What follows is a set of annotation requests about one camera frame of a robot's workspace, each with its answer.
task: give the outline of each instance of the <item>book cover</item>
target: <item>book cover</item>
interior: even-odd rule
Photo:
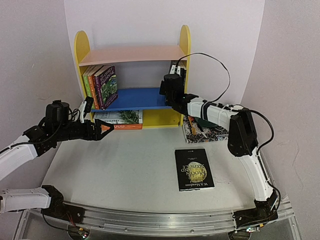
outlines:
[[[102,131],[107,131],[107,126],[101,126]],[[142,124],[114,124],[114,130],[141,130]]]
[[[89,80],[88,80],[88,73],[93,67],[94,66],[88,66],[82,75],[86,95],[91,98],[92,98],[92,94],[91,94]]]
[[[99,104],[98,104],[98,99],[97,99],[96,90],[95,90],[94,76],[95,76],[95,73],[99,71],[102,67],[103,67],[102,65],[96,65],[88,73],[88,82],[89,82],[91,96],[93,98],[93,105],[94,105],[94,108],[97,110],[99,109]]]
[[[109,124],[142,124],[142,110],[106,111],[97,112],[94,119],[99,119]]]
[[[116,67],[106,65],[94,77],[98,103],[101,109],[106,109],[118,98]]]
[[[205,149],[177,149],[174,154],[180,191],[215,186]]]
[[[207,143],[220,140],[227,140],[229,132],[214,123],[206,122],[201,126],[193,116],[183,117],[183,134],[188,144]]]

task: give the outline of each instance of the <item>stack of books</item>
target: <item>stack of books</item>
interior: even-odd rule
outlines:
[[[93,98],[92,109],[106,109],[117,98],[117,77],[114,65],[92,65],[83,73],[86,94]]]
[[[94,119],[99,119],[108,124],[113,124],[115,130],[139,130],[142,129],[143,111],[126,110],[126,111],[106,111],[97,112]]]

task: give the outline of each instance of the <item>table surface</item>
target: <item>table surface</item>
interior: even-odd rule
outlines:
[[[215,187],[179,191],[175,149],[204,148]],[[187,144],[181,127],[116,130],[101,141],[63,142],[44,178],[68,202],[93,207],[196,213],[254,208],[246,171],[227,141]]]

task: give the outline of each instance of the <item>orange book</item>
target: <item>orange book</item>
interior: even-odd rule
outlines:
[[[101,126],[102,131],[107,131],[108,126]],[[140,130],[142,129],[142,123],[138,124],[114,124],[114,130]]]
[[[91,95],[93,97],[93,105],[95,109],[99,109],[99,104],[98,104],[98,99],[96,94],[94,77],[95,77],[95,73],[99,71],[99,69],[101,69],[102,67],[103,67],[102,65],[97,65],[94,68],[92,68],[92,70],[87,74]]]

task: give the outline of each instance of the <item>green book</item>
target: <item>green book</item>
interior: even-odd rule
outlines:
[[[87,69],[84,71],[84,73],[82,75],[83,83],[84,83],[84,86],[85,86],[86,95],[88,97],[91,97],[91,98],[92,98],[92,94],[91,94],[90,85],[89,85],[88,73],[93,67],[95,67],[95,66],[93,65],[93,66],[87,67]],[[94,104],[92,104],[91,109],[96,109]]]

